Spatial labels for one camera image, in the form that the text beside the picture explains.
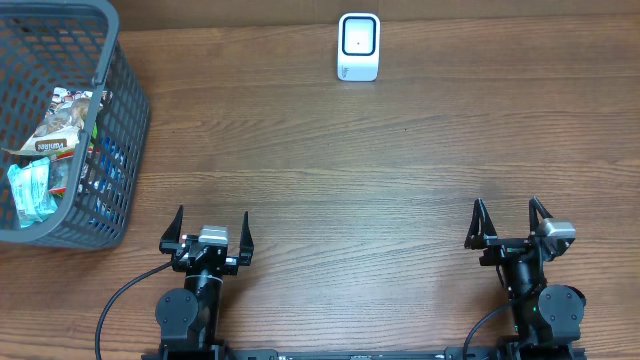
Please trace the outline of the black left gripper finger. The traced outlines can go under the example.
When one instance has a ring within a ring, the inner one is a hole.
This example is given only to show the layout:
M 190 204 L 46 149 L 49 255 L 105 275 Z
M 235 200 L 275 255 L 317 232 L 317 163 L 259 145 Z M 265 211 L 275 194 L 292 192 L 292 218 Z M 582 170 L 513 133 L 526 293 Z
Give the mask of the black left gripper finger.
M 180 205 L 176 215 L 160 238 L 159 250 L 162 254 L 174 254 L 182 248 L 180 243 L 184 206 Z
M 239 256 L 237 261 L 238 265 L 250 266 L 252 262 L 253 254 L 254 254 L 254 242 L 253 242 L 253 238 L 252 238 L 250 227 L 249 227 L 249 214 L 248 212 L 245 212 L 243 217 L 242 229 L 241 229 Z

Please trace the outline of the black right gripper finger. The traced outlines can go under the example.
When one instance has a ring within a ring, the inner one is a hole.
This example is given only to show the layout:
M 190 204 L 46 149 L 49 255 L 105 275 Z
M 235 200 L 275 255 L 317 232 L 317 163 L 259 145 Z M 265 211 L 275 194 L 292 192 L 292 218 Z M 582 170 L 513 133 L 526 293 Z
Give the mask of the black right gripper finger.
M 528 216 L 531 235 L 547 235 L 549 233 L 549 221 L 553 216 L 536 196 L 529 200 Z
M 482 198 L 474 201 L 472 219 L 464 242 L 466 249 L 494 246 L 498 235 Z

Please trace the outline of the teal white snack packet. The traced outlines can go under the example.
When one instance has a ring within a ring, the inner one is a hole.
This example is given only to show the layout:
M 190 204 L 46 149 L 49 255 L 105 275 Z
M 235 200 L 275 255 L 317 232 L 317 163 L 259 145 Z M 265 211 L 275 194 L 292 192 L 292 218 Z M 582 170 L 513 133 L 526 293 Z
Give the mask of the teal white snack packet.
M 54 197 L 49 193 L 50 159 L 41 158 L 20 168 L 9 167 L 8 178 L 21 228 L 44 222 L 57 211 Z

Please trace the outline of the beige Pantree snack bag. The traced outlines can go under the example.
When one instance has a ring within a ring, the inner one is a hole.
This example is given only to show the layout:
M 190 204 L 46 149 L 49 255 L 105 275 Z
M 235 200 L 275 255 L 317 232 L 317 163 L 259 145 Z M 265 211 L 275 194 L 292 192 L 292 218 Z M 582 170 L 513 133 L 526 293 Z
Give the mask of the beige Pantree snack bag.
M 32 135 L 18 150 L 6 149 L 17 156 L 51 156 L 75 149 L 79 132 L 88 119 L 92 91 L 55 87 L 51 104 Z

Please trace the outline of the blue Oreo cookie pack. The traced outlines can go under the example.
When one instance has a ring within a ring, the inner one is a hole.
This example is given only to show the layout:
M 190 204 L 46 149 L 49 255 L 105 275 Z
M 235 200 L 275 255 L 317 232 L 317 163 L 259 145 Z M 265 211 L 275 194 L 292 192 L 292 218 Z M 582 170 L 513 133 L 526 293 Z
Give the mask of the blue Oreo cookie pack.
M 117 224 L 121 218 L 120 211 L 115 206 L 120 206 L 123 200 L 121 187 L 125 183 L 127 156 L 109 136 L 101 138 L 100 144 L 105 153 L 99 157 L 98 165 L 105 174 L 98 175 L 91 181 L 93 188 L 101 194 L 101 198 L 95 200 L 94 206 L 94 211 L 99 218 L 90 218 L 89 224 L 97 230 L 113 234 L 115 232 L 113 225 Z

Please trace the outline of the green clear candy bag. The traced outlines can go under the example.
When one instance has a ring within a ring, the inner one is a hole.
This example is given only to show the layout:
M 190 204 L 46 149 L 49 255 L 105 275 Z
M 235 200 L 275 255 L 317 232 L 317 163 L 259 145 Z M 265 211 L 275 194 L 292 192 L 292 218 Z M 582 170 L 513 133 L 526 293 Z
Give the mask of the green clear candy bag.
M 98 137 L 98 125 L 95 124 L 92 130 L 91 140 L 87 149 L 87 158 L 89 158 L 94 152 L 94 143 L 93 140 L 97 140 Z M 57 155 L 50 157 L 50 166 L 49 166 L 49 193 L 62 197 L 67 189 L 67 184 L 71 175 L 71 166 L 74 157 L 74 150 L 59 153 Z M 77 193 L 82 193 L 84 191 L 84 185 L 82 184 L 82 179 L 89 179 L 89 166 L 87 164 L 83 164 L 80 172 L 80 182 L 78 185 Z

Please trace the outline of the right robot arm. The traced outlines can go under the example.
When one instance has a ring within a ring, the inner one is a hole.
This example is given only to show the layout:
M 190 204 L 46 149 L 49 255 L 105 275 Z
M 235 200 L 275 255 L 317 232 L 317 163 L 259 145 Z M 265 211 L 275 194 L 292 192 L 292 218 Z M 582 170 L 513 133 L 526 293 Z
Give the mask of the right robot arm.
M 524 238 L 501 238 L 484 201 L 474 202 L 464 247 L 481 250 L 479 264 L 496 270 L 508 301 L 481 318 L 461 348 L 462 359 L 584 359 L 573 343 L 581 338 L 586 296 L 569 285 L 550 285 L 544 265 L 564 255 L 576 240 L 576 228 L 555 218 L 533 197 L 528 205 L 529 233 Z M 471 342 L 489 320 L 512 312 L 515 333 L 498 339 L 486 350 L 473 350 Z

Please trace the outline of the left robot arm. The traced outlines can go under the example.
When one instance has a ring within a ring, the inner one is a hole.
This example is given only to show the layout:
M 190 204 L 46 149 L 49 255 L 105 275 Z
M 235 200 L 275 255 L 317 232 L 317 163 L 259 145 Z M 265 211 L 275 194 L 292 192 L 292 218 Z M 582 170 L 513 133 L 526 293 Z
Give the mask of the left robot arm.
M 185 275 L 184 285 L 158 300 L 155 317 L 161 340 L 147 359 L 212 359 L 236 357 L 227 341 L 216 337 L 222 286 L 226 276 L 235 276 L 249 266 L 254 243 L 249 217 L 243 217 L 239 254 L 228 254 L 225 227 L 204 226 L 197 234 L 183 234 L 184 208 L 180 207 L 159 242 L 159 250 L 171 256 L 171 269 Z

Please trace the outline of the white barcode scanner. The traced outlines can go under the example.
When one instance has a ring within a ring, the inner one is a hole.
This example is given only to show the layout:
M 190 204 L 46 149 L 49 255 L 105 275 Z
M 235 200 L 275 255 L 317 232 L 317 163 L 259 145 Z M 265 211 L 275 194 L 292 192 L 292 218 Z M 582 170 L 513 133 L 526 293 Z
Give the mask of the white barcode scanner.
M 373 13 L 344 14 L 338 23 L 337 77 L 345 82 L 373 82 L 380 64 L 379 18 Z

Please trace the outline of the grey plastic mesh basket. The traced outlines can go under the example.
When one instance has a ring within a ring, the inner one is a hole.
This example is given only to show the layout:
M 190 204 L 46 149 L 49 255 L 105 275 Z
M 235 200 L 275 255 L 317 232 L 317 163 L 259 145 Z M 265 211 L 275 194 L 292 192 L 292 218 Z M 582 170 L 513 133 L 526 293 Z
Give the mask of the grey plastic mesh basket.
M 21 227 L 10 182 L 1 178 L 2 242 L 88 250 L 121 243 L 151 109 L 119 30 L 107 1 L 2 2 L 1 170 L 29 163 L 15 152 L 50 111 L 56 88 L 91 94 L 55 213 Z

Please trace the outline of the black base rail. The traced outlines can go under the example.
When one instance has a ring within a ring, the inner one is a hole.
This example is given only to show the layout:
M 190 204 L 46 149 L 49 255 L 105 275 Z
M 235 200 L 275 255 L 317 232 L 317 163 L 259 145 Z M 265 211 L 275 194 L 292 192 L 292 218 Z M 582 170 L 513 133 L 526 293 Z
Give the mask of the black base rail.
M 554 351 L 541 352 L 521 350 L 518 359 L 588 359 L 584 349 L 574 349 L 572 357 Z M 162 355 L 158 350 L 155 354 L 142 354 L 143 360 L 160 359 L 220 359 L 217 354 L 206 355 L 202 352 L 174 353 Z M 272 349 L 259 350 L 230 350 L 223 359 L 238 360 L 461 360 L 462 348 L 447 347 L 439 351 L 414 352 L 414 351 L 386 351 L 386 352 L 277 352 Z M 470 360 L 494 360 L 507 359 L 506 355 L 500 355 L 499 350 L 493 347 L 470 347 L 467 350 L 466 359 Z

